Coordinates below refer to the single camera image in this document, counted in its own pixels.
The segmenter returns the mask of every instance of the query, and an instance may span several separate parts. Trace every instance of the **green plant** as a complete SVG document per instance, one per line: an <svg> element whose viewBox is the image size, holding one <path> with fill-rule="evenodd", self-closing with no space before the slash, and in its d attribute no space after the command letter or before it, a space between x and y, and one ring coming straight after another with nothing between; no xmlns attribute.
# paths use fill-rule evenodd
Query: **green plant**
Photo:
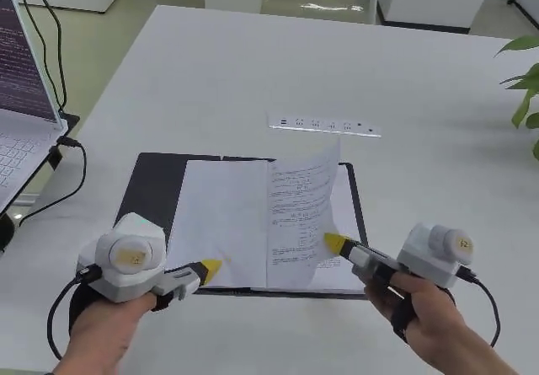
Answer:
<svg viewBox="0 0 539 375"><path fill-rule="evenodd" d="M539 36L522 36L516 40L512 40L509 44L504 46L498 52L498 55L505 51L524 51L526 49L537 47L539 47ZM526 118L530 112L531 99L539 94L539 63L533 65L528 73L521 76L508 78L500 84L506 83L513 83L507 88L508 90L526 91L524 99L520 103L519 108L517 108L513 114L513 118L511 118L511 122L513 122L515 128L518 128L520 123L522 123L524 118ZM528 115L526 118L526 127L529 129L539 128L539 112L534 112ZM539 160L539 141L533 147L533 155L537 160Z"/></svg>

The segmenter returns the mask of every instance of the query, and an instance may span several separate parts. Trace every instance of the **open folder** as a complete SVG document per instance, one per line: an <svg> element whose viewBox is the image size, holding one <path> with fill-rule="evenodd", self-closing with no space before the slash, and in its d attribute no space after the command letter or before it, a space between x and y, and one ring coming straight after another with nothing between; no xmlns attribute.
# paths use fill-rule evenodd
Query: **open folder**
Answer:
<svg viewBox="0 0 539 375"><path fill-rule="evenodd" d="M321 241L366 243L352 166L339 150L302 161L142 153L118 217L162 226L167 268L222 260L204 293L362 297L351 265Z"/></svg>

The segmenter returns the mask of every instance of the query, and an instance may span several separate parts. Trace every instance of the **black folder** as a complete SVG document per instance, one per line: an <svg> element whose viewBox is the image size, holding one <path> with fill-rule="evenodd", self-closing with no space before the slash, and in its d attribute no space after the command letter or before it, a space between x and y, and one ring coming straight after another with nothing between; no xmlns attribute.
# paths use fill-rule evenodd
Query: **black folder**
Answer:
<svg viewBox="0 0 539 375"><path fill-rule="evenodd" d="M140 153L136 160L131 179L125 190L116 222L125 214L134 212L150 222L163 228L168 243L172 229L179 193L184 181L187 162L190 160L206 160L215 162L235 162L268 160L271 158L242 158L220 156L174 154L174 153ZM350 163L346 166L350 182L352 201L354 202L355 219L360 233L360 241L368 245L363 214L361 213L360 196L355 183L354 168ZM337 299L365 299L363 295L345 293L316 292L273 292L251 288L200 288L196 293L211 295L260 296L260 297L315 297Z"/></svg>

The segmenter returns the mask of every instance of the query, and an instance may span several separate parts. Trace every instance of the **hand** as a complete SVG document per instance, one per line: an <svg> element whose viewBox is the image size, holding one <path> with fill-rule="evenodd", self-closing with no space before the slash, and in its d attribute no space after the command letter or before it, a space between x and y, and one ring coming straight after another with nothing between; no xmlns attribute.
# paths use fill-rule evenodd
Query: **hand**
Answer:
<svg viewBox="0 0 539 375"><path fill-rule="evenodd" d="M97 301L73 325L67 352L55 375L111 374L125 354L142 315L155 307L151 293L125 303Z"/></svg>
<svg viewBox="0 0 539 375"><path fill-rule="evenodd" d="M451 335L465 329L466 323L449 296L432 282L397 272L391 286L401 293L412 295L412 304L418 315L406 329L406 339L412 350L425 362L434 365ZM380 313L390 320L401 298L375 282L365 288L366 296Z"/></svg>
<svg viewBox="0 0 539 375"><path fill-rule="evenodd" d="M490 347L469 329L449 296L430 281L397 272L391 286L412 296L417 318L410 322L406 340L412 350L445 375L515 375ZM375 282L368 282L366 296L378 311L390 320L402 300Z"/></svg>

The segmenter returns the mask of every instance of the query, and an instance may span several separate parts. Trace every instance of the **wrist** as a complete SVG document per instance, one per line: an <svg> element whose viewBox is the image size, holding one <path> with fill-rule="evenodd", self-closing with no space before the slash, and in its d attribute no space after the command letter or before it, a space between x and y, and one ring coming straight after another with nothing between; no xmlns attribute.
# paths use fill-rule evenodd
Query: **wrist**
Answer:
<svg viewBox="0 0 539 375"><path fill-rule="evenodd" d="M433 364L445 375L516 374L485 340L466 325L455 328L445 338Z"/></svg>
<svg viewBox="0 0 539 375"><path fill-rule="evenodd" d="M81 357L64 356L53 371L54 375L105 375L95 362Z"/></svg>

